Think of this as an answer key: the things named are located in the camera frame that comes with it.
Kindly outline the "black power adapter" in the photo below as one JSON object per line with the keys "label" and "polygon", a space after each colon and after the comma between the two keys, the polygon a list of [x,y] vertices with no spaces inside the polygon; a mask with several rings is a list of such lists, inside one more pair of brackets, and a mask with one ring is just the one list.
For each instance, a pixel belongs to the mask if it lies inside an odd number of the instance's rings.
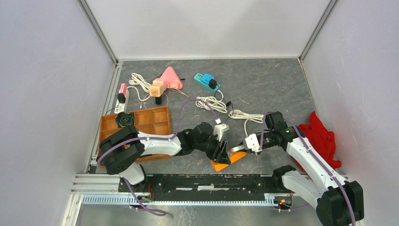
{"label": "black power adapter", "polygon": [[214,79],[210,79],[210,80],[209,80],[209,83],[208,83],[208,86],[209,86],[211,89],[216,89],[216,87],[217,87],[217,81],[214,80]]}

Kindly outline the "white power strip left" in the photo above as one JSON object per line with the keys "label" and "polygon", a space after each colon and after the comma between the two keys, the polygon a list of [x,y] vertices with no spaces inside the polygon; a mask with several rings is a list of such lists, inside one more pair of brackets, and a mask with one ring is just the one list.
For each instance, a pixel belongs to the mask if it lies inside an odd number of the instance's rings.
{"label": "white power strip left", "polygon": [[114,109],[114,113],[115,113],[115,114],[118,114],[118,113],[120,113],[120,112],[126,112],[126,111],[127,111],[127,106],[128,106],[128,101],[129,101],[129,95],[130,95],[130,92],[129,92],[129,90],[127,90],[127,91],[126,91],[126,94],[125,94],[125,102],[124,102],[124,103],[121,103],[121,102],[119,101],[119,99],[117,99],[117,103],[116,103],[116,106],[115,106],[115,109]]}

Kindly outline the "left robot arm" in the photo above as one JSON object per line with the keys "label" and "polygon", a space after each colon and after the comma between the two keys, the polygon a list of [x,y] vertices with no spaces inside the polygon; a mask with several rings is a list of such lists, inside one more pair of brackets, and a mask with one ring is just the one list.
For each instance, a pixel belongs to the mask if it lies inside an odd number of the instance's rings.
{"label": "left robot arm", "polygon": [[158,154],[184,156],[199,150],[214,163],[229,165],[227,141],[223,139],[227,130],[226,124],[211,126],[203,122],[175,134],[154,135],[129,125],[100,143],[97,163],[105,167],[107,174],[119,175],[135,191],[142,192],[148,186],[148,179],[143,167],[136,163],[138,158]]}

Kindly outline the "teal power strip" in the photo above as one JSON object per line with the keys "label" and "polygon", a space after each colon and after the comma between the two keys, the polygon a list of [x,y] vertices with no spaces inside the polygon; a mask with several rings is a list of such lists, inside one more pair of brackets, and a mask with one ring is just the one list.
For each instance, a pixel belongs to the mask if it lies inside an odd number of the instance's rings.
{"label": "teal power strip", "polygon": [[220,84],[211,74],[197,73],[193,78],[197,84],[210,92],[216,93],[220,89]]}

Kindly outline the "orange wooden tray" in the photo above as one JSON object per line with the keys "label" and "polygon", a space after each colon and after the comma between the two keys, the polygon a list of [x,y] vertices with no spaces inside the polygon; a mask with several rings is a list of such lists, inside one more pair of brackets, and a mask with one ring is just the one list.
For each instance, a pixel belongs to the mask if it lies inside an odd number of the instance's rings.
{"label": "orange wooden tray", "polygon": [[[155,135],[169,135],[171,120],[167,106],[131,111],[134,116],[134,126],[137,131]],[[116,114],[101,117],[99,142],[121,130],[116,123]]]}

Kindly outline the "beige cube adapter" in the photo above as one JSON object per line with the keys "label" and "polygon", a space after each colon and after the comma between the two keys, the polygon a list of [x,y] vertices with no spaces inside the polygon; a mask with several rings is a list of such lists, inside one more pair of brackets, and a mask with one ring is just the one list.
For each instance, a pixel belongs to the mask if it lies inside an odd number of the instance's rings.
{"label": "beige cube adapter", "polygon": [[163,81],[153,81],[149,87],[149,94],[151,97],[160,97],[165,91],[165,84]]}

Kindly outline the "blue square plug adapter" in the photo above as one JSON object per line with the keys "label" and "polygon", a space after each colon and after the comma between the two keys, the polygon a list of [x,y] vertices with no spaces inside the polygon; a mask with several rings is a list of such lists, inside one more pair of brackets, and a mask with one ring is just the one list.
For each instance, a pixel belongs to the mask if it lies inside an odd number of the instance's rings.
{"label": "blue square plug adapter", "polygon": [[201,82],[208,86],[209,80],[214,79],[214,77],[208,73],[205,73],[201,76]]}

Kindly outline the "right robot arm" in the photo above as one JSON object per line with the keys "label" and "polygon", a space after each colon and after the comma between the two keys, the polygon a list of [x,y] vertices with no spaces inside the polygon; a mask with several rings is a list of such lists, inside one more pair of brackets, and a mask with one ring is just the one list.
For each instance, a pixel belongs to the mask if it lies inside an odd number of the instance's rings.
{"label": "right robot arm", "polygon": [[232,153],[258,154],[265,148],[281,147],[296,160],[309,178],[291,165],[273,171],[272,187],[290,190],[311,205],[324,226],[354,226],[364,219],[363,188],[334,170],[314,149],[308,138],[279,111],[263,116],[263,130],[243,139]]}

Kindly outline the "dark rolled cloth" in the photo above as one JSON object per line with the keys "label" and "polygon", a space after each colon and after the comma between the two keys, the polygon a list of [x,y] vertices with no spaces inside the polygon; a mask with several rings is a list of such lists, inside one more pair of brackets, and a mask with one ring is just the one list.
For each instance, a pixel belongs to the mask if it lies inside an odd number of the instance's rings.
{"label": "dark rolled cloth", "polygon": [[127,112],[120,112],[115,118],[116,124],[119,128],[134,125],[134,120],[134,115]]}

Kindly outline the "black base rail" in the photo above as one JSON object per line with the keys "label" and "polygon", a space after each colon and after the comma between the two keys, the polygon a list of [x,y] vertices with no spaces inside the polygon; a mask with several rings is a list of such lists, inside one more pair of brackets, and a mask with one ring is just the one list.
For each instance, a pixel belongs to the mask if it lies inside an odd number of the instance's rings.
{"label": "black base rail", "polygon": [[138,196],[149,195],[151,201],[265,201],[292,203],[293,193],[278,185],[273,175],[264,174],[152,174],[132,186]]}

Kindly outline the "black block plug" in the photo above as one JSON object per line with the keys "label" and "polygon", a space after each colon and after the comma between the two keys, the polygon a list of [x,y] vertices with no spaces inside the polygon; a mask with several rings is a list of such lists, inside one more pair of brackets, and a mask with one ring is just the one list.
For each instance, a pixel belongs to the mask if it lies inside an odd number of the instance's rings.
{"label": "black block plug", "polygon": [[155,104],[161,105],[163,102],[162,97],[155,97]]}

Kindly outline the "pink triangular power strip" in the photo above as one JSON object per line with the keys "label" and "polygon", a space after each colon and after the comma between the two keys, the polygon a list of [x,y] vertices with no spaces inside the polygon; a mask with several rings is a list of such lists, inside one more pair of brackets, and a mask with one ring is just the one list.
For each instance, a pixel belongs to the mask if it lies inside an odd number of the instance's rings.
{"label": "pink triangular power strip", "polygon": [[182,89],[183,83],[178,77],[175,70],[169,66],[166,68],[164,73],[159,77],[159,81],[163,84],[166,89]]}

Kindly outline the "orange power strip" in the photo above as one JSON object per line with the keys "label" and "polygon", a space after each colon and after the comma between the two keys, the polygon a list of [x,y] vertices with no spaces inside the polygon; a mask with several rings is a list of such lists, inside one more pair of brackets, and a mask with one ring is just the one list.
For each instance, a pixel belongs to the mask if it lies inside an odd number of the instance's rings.
{"label": "orange power strip", "polygon": [[231,164],[237,162],[238,160],[244,158],[247,155],[246,152],[231,152],[231,151],[228,151],[227,154],[229,160],[228,163],[217,163],[215,161],[211,161],[211,165],[216,172],[219,172],[227,168]]}

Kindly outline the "pink plug adapter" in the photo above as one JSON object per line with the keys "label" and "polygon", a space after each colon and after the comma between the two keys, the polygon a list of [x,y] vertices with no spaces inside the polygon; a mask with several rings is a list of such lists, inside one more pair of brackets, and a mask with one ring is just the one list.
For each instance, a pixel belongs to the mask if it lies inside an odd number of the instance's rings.
{"label": "pink plug adapter", "polygon": [[125,83],[121,84],[119,94],[123,94],[124,96],[127,94],[127,85]]}

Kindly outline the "red cloth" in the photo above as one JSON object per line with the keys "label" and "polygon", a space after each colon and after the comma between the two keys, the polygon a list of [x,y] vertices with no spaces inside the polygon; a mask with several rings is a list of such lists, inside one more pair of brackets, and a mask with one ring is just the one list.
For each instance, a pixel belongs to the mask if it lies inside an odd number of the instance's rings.
{"label": "red cloth", "polygon": [[298,128],[305,134],[316,152],[334,170],[342,166],[340,160],[335,160],[335,134],[325,128],[315,111],[310,114],[308,124],[300,124]]}

